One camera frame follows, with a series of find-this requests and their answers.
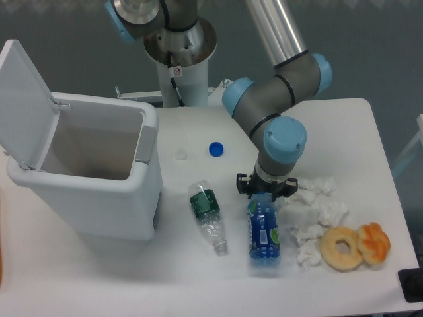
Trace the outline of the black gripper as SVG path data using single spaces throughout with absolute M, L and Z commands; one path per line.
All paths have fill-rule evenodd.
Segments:
M 285 181 L 277 183 L 265 182 L 257 174 L 247 176 L 243 173 L 237 173 L 236 187 L 240 194 L 245 194 L 247 199 L 251 199 L 253 194 L 266 192 L 272 194 L 272 202 L 278 198 L 289 198 L 298 191 L 298 179 L 287 178 Z

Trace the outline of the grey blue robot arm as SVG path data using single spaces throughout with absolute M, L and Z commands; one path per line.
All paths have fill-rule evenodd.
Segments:
M 121 37 L 143 40 L 155 62 L 165 107 L 208 103 L 208 61 L 217 46 L 213 26 L 198 14 L 196 1 L 107 1 Z M 285 1 L 247 1 L 274 75 L 264 83 L 240 78 L 225 86 L 222 103 L 258 149 L 251 175 L 238 174 L 240 193 L 267 192 L 273 199 L 298 189 L 290 178 L 303 154 L 303 125 L 284 112 L 326 89 L 329 62 L 309 53 Z

